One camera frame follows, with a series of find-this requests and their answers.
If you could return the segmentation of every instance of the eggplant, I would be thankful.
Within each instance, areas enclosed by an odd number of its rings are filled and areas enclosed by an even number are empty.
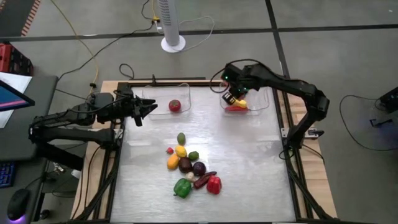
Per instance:
[[[180,158],[180,161],[178,162],[178,168],[184,174],[186,174],[187,172],[191,172],[193,169],[191,160],[187,157]]]
[[[195,176],[202,176],[205,173],[206,173],[206,166],[204,163],[196,162],[193,165],[193,174],[195,174]]]

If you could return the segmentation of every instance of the wooden table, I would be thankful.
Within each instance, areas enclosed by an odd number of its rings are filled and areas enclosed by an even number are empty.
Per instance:
[[[113,94],[113,91],[117,89],[119,82],[121,82],[121,81],[104,81],[102,84],[101,92],[102,93],[108,92],[108,93]],[[134,81],[128,81],[128,82],[130,82],[130,83],[148,83],[148,84],[152,83],[151,80],[134,80]],[[185,83],[203,82],[203,83],[207,83],[208,80],[195,80],[195,81],[192,81],[192,80],[172,80],[172,81],[158,80],[157,82],[158,83],[168,83],[168,82],[185,82]],[[278,92],[278,96],[279,96],[280,108],[282,111],[282,117],[283,117],[283,120],[285,123],[285,127],[289,127],[289,125],[287,124],[287,114],[286,114],[286,109],[284,106],[284,101],[282,99],[281,92]],[[292,111],[293,121],[295,124],[297,124],[303,118],[304,114],[306,113],[304,102],[301,100],[301,98],[292,96],[292,95],[289,95],[289,101],[290,101],[290,109]],[[100,124],[100,123],[95,122],[93,125],[93,128],[109,128],[110,125],[111,125],[110,123]],[[306,144],[307,146],[309,146],[312,149],[321,153],[320,148],[319,148],[319,143],[317,140],[305,140],[304,144]],[[94,158],[93,158],[93,161],[91,164],[91,169],[90,169],[90,179],[89,180],[87,179],[88,163],[89,163],[90,159],[93,157],[94,151],[97,147],[98,147],[98,145],[94,142],[90,142],[87,146],[86,157],[84,160],[84,168],[83,168],[83,179],[80,179],[80,182],[78,184],[78,189],[77,189],[77,193],[75,196],[75,203],[73,204],[73,210],[72,210],[71,217],[78,206],[78,202],[79,202],[79,198],[80,198],[80,187],[82,187],[82,197],[81,197],[80,206],[78,207],[77,213],[75,215],[76,217],[84,209],[83,205],[84,205],[84,199],[86,196],[87,181],[89,182],[89,187],[88,187],[88,191],[87,191],[87,203],[86,204],[88,204],[91,201],[91,199],[94,197],[95,193],[97,193],[99,182],[100,182],[101,171],[102,171],[102,167],[103,167],[105,150],[99,150],[94,155]],[[328,182],[328,178],[326,176],[325,166],[323,165],[322,160],[319,158],[318,155],[316,155],[313,152],[306,149],[306,147],[303,147],[300,150],[300,153],[301,153],[302,164],[303,164],[305,178],[307,181],[308,190],[311,192],[311,194],[314,196],[316,201],[323,207],[323,209],[329,215],[336,217],[336,210],[335,210],[335,206],[333,203],[333,199],[331,197],[329,182]],[[110,159],[109,159],[108,173],[110,172],[113,162],[114,162],[113,157],[114,157],[114,153],[111,153]],[[298,201],[299,201],[300,212],[302,214],[302,217],[306,217],[304,201],[303,201],[301,191],[299,189],[297,189],[297,195],[298,195]],[[103,195],[103,199],[101,202],[101,208],[99,211],[99,218],[105,218],[108,197],[109,197],[109,188]]]

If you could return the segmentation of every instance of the small vegetable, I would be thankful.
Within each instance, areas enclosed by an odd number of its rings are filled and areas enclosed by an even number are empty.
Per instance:
[[[196,151],[190,152],[190,153],[188,154],[188,158],[189,158],[191,161],[195,161],[195,160],[199,159],[199,153],[196,152]]]
[[[175,153],[177,153],[177,155],[179,157],[186,157],[187,156],[187,150],[185,150],[185,148],[183,146],[176,146],[175,147]]]
[[[206,172],[206,166],[204,163],[196,162],[193,165],[193,174],[195,174],[195,176],[201,176],[205,174],[205,172]]]
[[[178,142],[178,144],[181,145],[181,146],[185,145],[185,135],[184,135],[184,133],[178,134],[178,136],[177,136],[177,142]]]
[[[215,172],[215,171],[211,171],[211,172],[206,173],[205,175],[201,176],[197,181],[195,181],[193,183],[193,187],[195,189],[200,189],[201,187],[203,187],[209,181],[209,178],[212,175],[216,175],[216,174],[217,174],[217,172]]]
[[[186,198],[189,192],[191,192],[191,188],[191,182],[187,179],[181,178],[174,185],[174,196],[178,195],[181,198]]]
[[[207,183],[207,191],[213,194],[219,194],[221,191],[221,179],[212,175]]]
[[[178,161],[180,158],[176,154],[172,154],[167,161],[167,168],[168,169],[176,169],[178,166]]]
[[[186,178],[187,180],[189,180],[190,182],[196,181],[196,180],[195,180],[195,175],[193,174],[193,172],[187,173],[187,174],[185,175],[185,178]]]
[[[168,153],[168,154],[173,154],[174,153],[174,150],[171,148],[171,147],[169,147],[167,150],[166,150],[166,152]]]
[[[238,106],[240,108],[247,108],[248,107],[248,103],[245,100],[235,100],[233,105],[234,106]]]
[[[181,102],[179,100],[172,100],[169,103],[169,110],[171,112],[178,112],[181,109]]]
[[[180,161],[178,162],[178,168],[184,174],[186,174],[187,172],[191,172],[192,171],[191,161],[186,157],[181,158]]]

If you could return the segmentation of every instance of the black stand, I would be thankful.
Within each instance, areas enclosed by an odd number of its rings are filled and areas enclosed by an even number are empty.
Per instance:
[[[58,162],[69,168],[81,171],[83,168],[83,158],[59,149],[46,142],[36,142],[37,155],[47,158],[50,161]]]

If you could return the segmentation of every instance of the red bell pepper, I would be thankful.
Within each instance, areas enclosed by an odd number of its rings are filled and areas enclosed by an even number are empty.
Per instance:
[[[207,182],[207,191],[213,194],[219,194],[221,187],[221,179],[212,175]]]

